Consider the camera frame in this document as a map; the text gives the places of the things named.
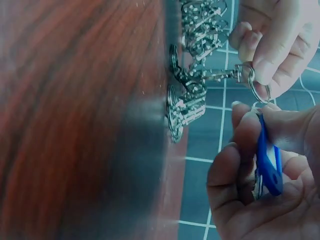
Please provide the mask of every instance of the finger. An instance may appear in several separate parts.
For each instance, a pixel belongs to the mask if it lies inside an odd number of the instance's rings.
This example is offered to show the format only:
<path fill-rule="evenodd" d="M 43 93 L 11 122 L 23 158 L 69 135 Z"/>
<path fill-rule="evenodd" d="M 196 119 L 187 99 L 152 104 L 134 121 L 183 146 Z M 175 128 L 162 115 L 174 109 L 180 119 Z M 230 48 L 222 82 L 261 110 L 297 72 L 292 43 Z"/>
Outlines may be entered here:
<path fill-rule="evenodd" d="M 268 136 L 277 147 L 284 151 L 305 155 L 307 131 L 314 128 L 313 131 L 317 132 L 315 127 L 320 125 L 319 122 L 315 124 L 316 126 L 310 126 L 315 113 L 319 114 L 318 106 L 303 112 L 273 110 L 270 107 L 263 107 L 261 112 Z"/>
<path fill-rule="evenodd" d="M 263 36 L 262 33 L 259 31 L 248 31 L 244 35 L 244 38 L 241 41 L 238 49 L 239 59 L 243 63 L 252 62 L 256 48 L 262 36 Z"/>
<path fill-rule="evenodd" d="M 261 132 L 261 124 L 256 113 L 247 112 L 234 130 L 232 141 L 238 146 L 241 164 L 252 164 L 257 151 L 257 142 Z"/>
<path fill-rule="evenodd" d="M 256 80 L 262 85 L 270 83 L 304 25 L 300 2 L 299 0 L 280 0 L 277 3 L 269 30 L 257 46 L 253 68 Z"/>
<path fill-rule="evenodd" d="M 240 43 L 243 40 L 246 32 L 252 30 L 250 23 L 248 22 L 239 22 L 229 36 L 230 46 L 238 50 Z"/>
<path fill-rule="evenodd" d="M 244 205 L 238 200 L 236 186 L 240 166 L 237 145 L 232 142 L 215 158 L 207 176 L 207 193 L 216 226 L 224 226 Z"/>
<path fill-rule="evenodd" d="M 251 108 L 239 101 L 232 103 L 232 127 L 236 129 L 242 119 L 242 117 L 251 110 Z"/>
<path fill-rule="evenodd" d="M 274 111 L 269 107 L 261 111 L 270 140 L 285 151 L 306 156 L 314 182 L 319 186 L 320 106 L 305 112 Z"/>
<path fill-rule="evenodd" d="M 299 156 L 296 153 L 282 151 L 282 172 L 291 180 L 298 177 L 309 168 L 308 160 L 305 156 Z"/>

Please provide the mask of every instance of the keychain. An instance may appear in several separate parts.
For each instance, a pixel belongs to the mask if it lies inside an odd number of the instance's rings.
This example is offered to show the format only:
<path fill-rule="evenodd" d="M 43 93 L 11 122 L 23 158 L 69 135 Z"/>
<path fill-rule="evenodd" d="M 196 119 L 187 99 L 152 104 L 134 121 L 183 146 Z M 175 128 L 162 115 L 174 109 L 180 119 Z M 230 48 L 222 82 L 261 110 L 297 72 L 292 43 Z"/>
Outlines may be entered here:
<path fill-rule="evenodd" d="M 281 153 L 279 148 L 269 141 L 264 116 L 258 116 L 261 133 L 257 144 L 255 185 L 252 191 L 256 200 L 267 193 L 279 196 L 283 192 Z"/>

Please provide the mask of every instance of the wooden surface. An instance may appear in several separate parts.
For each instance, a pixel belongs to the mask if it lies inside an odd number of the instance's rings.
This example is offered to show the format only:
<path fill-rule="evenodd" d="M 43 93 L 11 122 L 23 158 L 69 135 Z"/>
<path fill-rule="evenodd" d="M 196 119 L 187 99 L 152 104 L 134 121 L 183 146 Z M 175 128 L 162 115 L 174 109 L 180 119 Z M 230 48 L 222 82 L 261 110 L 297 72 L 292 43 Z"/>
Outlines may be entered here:
<path fill-rule="evenodd" d="M 175 240 L 174 1 L 0 1 L 0 239 Z"/>

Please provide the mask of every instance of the blue tiled floor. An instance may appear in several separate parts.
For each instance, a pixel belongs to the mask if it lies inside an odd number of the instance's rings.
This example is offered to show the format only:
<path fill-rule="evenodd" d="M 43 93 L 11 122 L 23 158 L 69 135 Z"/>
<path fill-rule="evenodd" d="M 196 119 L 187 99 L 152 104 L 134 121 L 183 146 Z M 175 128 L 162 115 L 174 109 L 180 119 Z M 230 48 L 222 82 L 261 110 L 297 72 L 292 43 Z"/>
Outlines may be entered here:
<path fill-rule="evenodd" d="M 225 19 L 230 21 L 230 18 L 231 11 L 228 11 Z M 208 57 L 206 67 L 224 69 L 227 64 L 227 67 L 232 69 L 235 64 L 239 63 L 241 62 L 237 54 L 229 52 L 226 57 L 225 50 L 222 50 Z M 289 91 L 276 99 L 276 104 L 283 110 L 303 111 L 313 107 L 314 103 L 320 103 L 320 49 L 308 67 L 309 69 L 306 69 L 301 76 L 302 84 L 298 79 Z M 219 151 L 219 146 L 223 148 L 233 135 L 231 103 L 240 101 L 252 105 L 256 101 L 251 91 L 234 81 L 227 81 L 225 96 L 223 81 L 208 82 L 207 85 L 209 87 L 206 97 L 208 108 L 204 116 L 194 121 L 189 127 L 179 240 L 203 240 L 206 234 L 208 240 L 220 239 L 212 220 L 209 222 L 211 226 L 206 228 L 209 213 L 205 186 L 207 171 L 211 164 L 210 161 L 213 161 Z"/>

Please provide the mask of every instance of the bunch of keys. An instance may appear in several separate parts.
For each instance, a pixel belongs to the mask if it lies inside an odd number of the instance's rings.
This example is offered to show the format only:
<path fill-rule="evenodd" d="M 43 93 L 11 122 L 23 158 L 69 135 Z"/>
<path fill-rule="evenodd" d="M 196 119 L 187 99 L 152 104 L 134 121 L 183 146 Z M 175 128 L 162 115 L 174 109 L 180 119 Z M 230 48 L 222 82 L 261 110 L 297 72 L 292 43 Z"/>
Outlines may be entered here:
<path fill-rule="evenodd" d="M 252 191 L 255 200 L 266 194 L 279 196 L 283 192 L 282 162 L 280 150 L 269 141 L 264 116 L 258 114 L 261 133 L 256 152 L 255 185 Z"/>
<path fill-rule="evenodd" d="M 193 62 L 188 69 L 179 66 L 176 45 L 170 46 L 170 71 L 182 84 L 184 92 L 177 96 L 173 86 L 167 89 L 167 113 L 171 138 L 178 143 L 184 127 L 200 118 L 206 111 L 207 82 L 233 80 L 248 84 L 260 103 L 271 99 L 270 87 L 266 86 L 267 100 L 255 89 L 255 71 L 250 62 L 237 64 L 234 69 L 206 69 L 206 57 L 228 41 L 224 29 L 228 22 L 222 19 L 227 11 L 225 0 L 180 0 L 182 15 L 182 49 L 188 52 Z"/>

